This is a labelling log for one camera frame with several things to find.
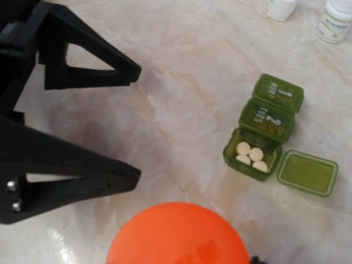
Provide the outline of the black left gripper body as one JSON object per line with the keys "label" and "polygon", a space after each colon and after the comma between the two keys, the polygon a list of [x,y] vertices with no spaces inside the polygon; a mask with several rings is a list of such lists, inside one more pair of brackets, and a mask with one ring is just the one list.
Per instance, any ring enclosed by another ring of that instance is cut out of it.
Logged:
{"label": "black left gripper body", "polygon": [[28,190],[27,174],[55,174],[56,164],[39,152],[55,139],[23,124],[14,107],[35,66],[40,28],[51,3],[40,3],[29,19],[7,23],[1,32],[1,223],[14,224],[54,208]]}

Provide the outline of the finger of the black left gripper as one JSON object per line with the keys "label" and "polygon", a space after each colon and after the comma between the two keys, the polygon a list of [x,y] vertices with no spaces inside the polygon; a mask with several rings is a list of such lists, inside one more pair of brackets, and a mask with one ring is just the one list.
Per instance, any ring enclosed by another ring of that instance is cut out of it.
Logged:
{"label": "finger of the black left gripper", "polygon": [[1,223],[136,188],[141,170],[1,118]]}
{"label": "finger of the black left gripper", "polygon": [[[46,90],[129,86],[138,81],[141,67],[113,47],[68,7],[41,2],[43,16],[38,41],[38,62],[45,67]],[[110,70],[72,67],[68,47],[76,45],[106,63]]]}

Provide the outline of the red cylindrical can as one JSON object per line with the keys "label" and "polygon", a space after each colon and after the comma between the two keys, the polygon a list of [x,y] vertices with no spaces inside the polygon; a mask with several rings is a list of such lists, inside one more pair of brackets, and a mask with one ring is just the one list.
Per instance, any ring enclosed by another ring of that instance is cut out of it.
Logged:
{"label": "red cylindrical can", "polygon": [[107,263],[250,263],[235,229],[199,205],[169,202],[129,220],[115,236]]}

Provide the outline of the green pill organizer box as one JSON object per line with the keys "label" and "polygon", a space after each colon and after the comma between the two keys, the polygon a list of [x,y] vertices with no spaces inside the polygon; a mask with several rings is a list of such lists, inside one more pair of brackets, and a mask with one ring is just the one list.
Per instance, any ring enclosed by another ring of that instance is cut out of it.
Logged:
{"label": "green pill organizer box", "polygon": [[239,118],[239,126],[223,150],[232,169],[260,182],[276,175],[290,188],[328,197],[338,174],[338,165],[300,151],[284,151],[294,129],[295,115],[304,100],[300,86],[262,74]]}

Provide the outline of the small white pill bottle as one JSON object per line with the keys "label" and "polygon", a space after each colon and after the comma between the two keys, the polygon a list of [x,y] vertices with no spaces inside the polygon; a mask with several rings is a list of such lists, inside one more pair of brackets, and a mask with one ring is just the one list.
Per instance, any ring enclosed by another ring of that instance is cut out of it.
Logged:
{"label": "small white pill bottle", "polygon": [[318,36],[328,43],[341,43],[351,27],[351,0],[328,0],[317,26]]}

